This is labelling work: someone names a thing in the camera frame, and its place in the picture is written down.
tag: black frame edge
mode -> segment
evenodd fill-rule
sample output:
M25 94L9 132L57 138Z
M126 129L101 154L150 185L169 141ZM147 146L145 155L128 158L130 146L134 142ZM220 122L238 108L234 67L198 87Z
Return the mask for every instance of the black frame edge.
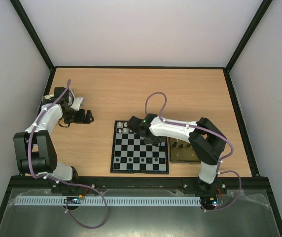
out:
M52 85L52 82L53 82L53 79L54 79L54 75L55 75L55 73L56 73L56 70L57 70L56 67L53 67L53 68L50 70L50 74L49 74L49 77L48 77L48 81L47 81L47 84L46 84L46 88L44 89L43 96L49 94L50 89L51 89L51 85ZM40 103L40 106L39 106L39 109L38 109L38 114L40 113L41 105L42 105L42 103Z
M24 10L21 2L19 0L10 0L10 2L12 3L15 11L17 12L19 18L21 19L22 23L24 24L28 34L30 35L30 37L32 38L35 46L37 47L39 53L41 54L44 62L46 63L47 67L49 68L49 70L53 69L53 63L47 53L47 51L45 50L42 42L40 41L40 38L38 37L36 30L34 29L29 17L26 14L26 11Z
M259 6L259 8L258 8L257 12L255 13L252 21L250 22L248 28L246 29L241 41L239 42L237 48L235 49L230 61L228 62L227 66L225 67L226 71L230 72L232 70L234 64L238 60L241 52L245 48L247 42L249 41L250 37L254 33L254 31L255 31L256 27L258 26L260 20L265 15L265 13L266 13L266 11L267 11L267 9L270 6L272 1L273 0L263 0L261 5Z
M109 68L109 69L224 69L224 67L174 67L174 66L56 66L56 68Z
M91 185L92 183L96 184L96 189L101 191L103 185L107 185L107 181L114 182L113 185L116 186L122 185L126 183L129 187L131 186L132 182L137 182L136 184L139 185L141 188L144 189L144 184L151 183L151 186L159 186L159 185L170 185L171 188L179 188L183 189L183 183L187 182L190 177L88 177L88 176L80 176L81 183L85 183L87 185ZM236 190L239 187L239 180L235 177L219 177L221 181L225 182L226 189L228 190ZM269 179L267 177L242 177L243 189L245 190L265 190L268 196L268 202L273 209L273 215L275 217L275 221L282 236L282 219L277 207L277 203L275 201L275 197L273 191L270 186ZM0 225L2 222L2 218L4 212L7 207L7 203L11 194L12 189L52 189L53 188L53 181L51 180L44 180L44 179L33 179L31 176L12 176L5 196L3 198L2 204L0 206Z
M244 149L245 149L245 153L246 153L246 156L247 156L247 160L248 160L248 164L249 164L251 174L252 174L253 177L254 176L260 176L259 170L258 170L258 167L257 167L257 163L256 163L256 160L255 160L255 156L254 156L254 153L253 153L253 149L251 147L250 140L249 140L249 137L248 137L248 133L247 133L247 130L246 130L246 126L245 126L245 123L244 123L241 108L240 108L240 105L239 105L239 102L238 102L238 99L237 99L237 96L236 96L236 93L235 93L235 90L234 90L234 86L232 84L230 73L226 70L223 70L223 73L224 73L226 85L228 87L228 91L229 91L229 94L230 94L230 97L231 97L233 110L234 110L234 113L235 113L235 117L236 117L236 121L238 123L239 130L240 130L240 134L241 134L241 138L242 138L242 141L243 141L243 145L244 145Z

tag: white cable tray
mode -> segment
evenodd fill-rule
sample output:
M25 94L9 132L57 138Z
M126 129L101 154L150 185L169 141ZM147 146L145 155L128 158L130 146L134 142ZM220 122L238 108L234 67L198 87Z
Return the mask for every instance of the white cable tray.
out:
M201 206L200 197L105 197L108 206ZM66 202L62 196L18 196L16 206L61 206ZM104 206L101 197L86 197L70 206Z

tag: chessboard square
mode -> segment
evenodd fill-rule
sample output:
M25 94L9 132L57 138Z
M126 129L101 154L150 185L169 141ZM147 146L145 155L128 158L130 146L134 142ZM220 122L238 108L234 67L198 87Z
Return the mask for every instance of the chessboard square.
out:
M165 158L159 158L159 162L160 162L160 164L165 164L166 160L165 160Z
M134 134L131 134L131 133L128 134L128 139L134 139L134 138L135 138Z
M140 157L134 157L133 163L140 163Z
M152 164L153 160L152 160L152 157L147 157L146 158L146 163L147 164Z
M133 157L133 152L132 151L128 151L127 157Z
M140 152L134 151L133 152L133 157L140 157Z
M165 164L159 164L159 170L166 171L166 165Z
M153 170L152 164L146 164L146 170Z
M146 164L140 164L140 170L146 170Z
M160 158L165 158L165 157L166 157L165 152L159 152L159 157L160 157Z
M114 163L113 169L120 169L120 163Z
M140 164L133 164L133 170L140 170Z
M120 159L120 163L127 163L127 158L126 157L122 157Z
M140 152L140 157L146 157L146 152L144 151Z
M121 157L121 151L115 151L115 157Z
M122 151L127 151L128 150L128 146L127 145L121 145L121 150Z
M159 170L159 164L153 164L153 170Z
M134 145L128 145L128 151L133 152L134 151Z
M158 152L159 151L159 147L153 146L152 148L153 148L154 152Z
M120 164L120 169L121 170L126 170L127 169L127 163L121 163Z
M146 152L146 157L152 157L152 152Z
M159 147L159 151L160 151L160 152L165 152L165 146L160 146L160 147Z
M128 152L127 151L121 151L121 156L122 157L127 157L128 156Z
M121 145L115 145L115 151L121 151Z
M133 164L127 164L127 169L133 169Z
M116 139L122 139L122 133L117 133L116 134Z
M159 158L153 158L152 162L153 164L159 164Z
M153 152L153 157L159 157L159 152Z
M134 145L134 151L140 151L140 145Z

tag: black metal frame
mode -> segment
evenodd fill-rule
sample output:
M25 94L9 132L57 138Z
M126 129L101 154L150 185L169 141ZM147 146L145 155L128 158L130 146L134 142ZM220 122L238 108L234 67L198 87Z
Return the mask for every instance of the black metal frame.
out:
M30 34L32 40L34 41L37 49L39 50L41 56L43 57L45 63L47 64L50 70L50 76L48 78L48 83L44 92L44 95L48 94L51 88L51 84L56 73L57 68L125 68L125 69L220 69L223 70L225 80L227 83L227 87L229 90L229 94L231 97L232 105L234 108L235 116L237 119L237 123L239 126L239 130L241 133L242 141L245 147L247 160L249 163L249 167L252 173L252 177L242 177L243 189L245 190L265 190L267 192L267 196L269 199L269 203L273 208L273 213L275 216L275 220L282 236L282 220L278 211L278 207L276 204L276 200L274 198L270 183L268 178L260 177L258 167L256 164L256 160L249 142L249 138L247 135L247 130L245 128L245 123L243 120L243 116L241 113L241 109L238 104L237 96L234 91L234 87L232 85L232 81L230 78L230 71L232 70L234 64L238 60L242 50L246 46L248 40L251 35L255 31L257 25L260 20L264 16L267 11L269 5L272 0L263 0L260 5L258 11L253 17L250 25L248 26L245 34L243 35L240 43L238 44L235 52L233 53L229 63L226 68L224 67L144 67L144 66L54 66L42 45L34 27L32 26L26 12L24 11L19 0L10 0L13 7L15 8L17 14L21 18L24 26L26 27L28 33ZM192 190L190 188L184 188L184 184L190 184L192 180L195 178L169 178L169 177L151 177L151 178L137 178L137 177L80 177L80 183L87 185L95 185L95 188L98 190L105 190L107 188L112 189L131 189L131 186L134 186L134 189L172 189L172 190L182 190L185 193L191 193ZM218 178L218 182L225 183L226 189L228 190L236 190L239 187L239 180L237 178ZM27 188L27 189L52 189L53 192L60 192L67 194L68 192L76 192L76 190L72 189L64 189L63 186L56 186L53 188L53 181L51 180L43 180L38 179L35 180L30 176L12 176L10 182L8 184L7 190L5 192L2 204L0 206L0 224L2 221L2 217L4 211L6 209L8 199L10 197L10 193L12 189L19 188Z
M181 190L185 194L191 194L190 183L196 178L179 177L80 177L80 183L87 185L95 185L95 188L100 191L107 189L156 189L156 190ZM237 178L217 178L219 184L225 183L226 190L236 190L239 188L239 180ZM272 207L273 214L276 220L276 224L280 235L282 236L282 220L279 214L279 210L276 204L274 194L272 192L268 178L266 177L242 177L242 184L244 190L265 190L268 196L268 201ZM3 214L6 210L7 203L12 189L52 189L54 193L62 193L63 195L74 195L81 190L63 189L64 186L59 186L52 180L34 179L31 176L12 176L8 187L6 189L2 204L0 206L0 224L3 218ZM198 197L212 197L213 194L197 194Z

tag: black and white chessboard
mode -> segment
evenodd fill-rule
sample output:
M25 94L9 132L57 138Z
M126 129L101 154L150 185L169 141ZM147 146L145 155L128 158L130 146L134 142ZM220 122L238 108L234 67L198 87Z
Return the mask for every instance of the black and white chessboard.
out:
M145 144L144 139L115 121L111 156L111 173L169 173L167 142L156 147Z

